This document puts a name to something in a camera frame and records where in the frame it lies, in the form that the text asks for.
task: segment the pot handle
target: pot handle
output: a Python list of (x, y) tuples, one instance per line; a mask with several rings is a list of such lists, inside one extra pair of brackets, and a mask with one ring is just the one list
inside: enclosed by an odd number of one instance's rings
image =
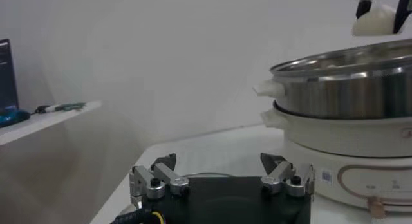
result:
[(290, 122), (286, 117), (276, 113), (274, 109), (270, 109), (260, 114), (263, 123), (266, 127), (274, 127), (276, 129), (286, 130), (290, 127)]
[(253, 90), (258, 96), (266, 97), (283, 97), (285, 96), (285, 87), (273, 80), (265, 80), (262, 83), (253, 87)]

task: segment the stainless steel pot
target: stainless steel pot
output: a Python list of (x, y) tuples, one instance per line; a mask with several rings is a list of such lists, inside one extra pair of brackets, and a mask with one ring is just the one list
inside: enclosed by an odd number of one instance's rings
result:
[(278, 109), (312, 118), (381, 119), (412, 116), (412, 39), (333, 51), (270, 70), (255, 88)]

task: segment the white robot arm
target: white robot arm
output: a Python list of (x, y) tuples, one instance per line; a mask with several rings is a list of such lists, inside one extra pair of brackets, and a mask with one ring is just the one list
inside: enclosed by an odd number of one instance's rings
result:
[[(358, 9), (356, 11), (356, 17), (360, 18), (364, 14), (370, 11), (373, 0), (359, 0)], [(405, 23), (407, 17), (412, 12), (412, 0), (399, 0), (393, 33), (397, 34)]]

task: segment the computer screen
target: computer screen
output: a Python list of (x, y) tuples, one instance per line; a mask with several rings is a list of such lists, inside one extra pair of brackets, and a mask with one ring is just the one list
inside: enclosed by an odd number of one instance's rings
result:
[(19, 109), (12, 49), (8, 39), (0, 40), (0, 111)]

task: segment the wall shelf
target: wall shelf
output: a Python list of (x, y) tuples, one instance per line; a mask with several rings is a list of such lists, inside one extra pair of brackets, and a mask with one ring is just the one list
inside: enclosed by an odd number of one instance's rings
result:
[(54, 126), (70, 118), (79, 116), (88, 111), (99, 108), (102, 105), (101, 102), (88, 102), (86, 106), (81, 110), (73, 111), (57, 111), (46, 114), (35, 114), (29, 120), (23, 121), (12, 126), (4, 127), (0, 129), (0, 146), (9, 142), (22, 138), (24, 136), (36, 133), (47, 127)]

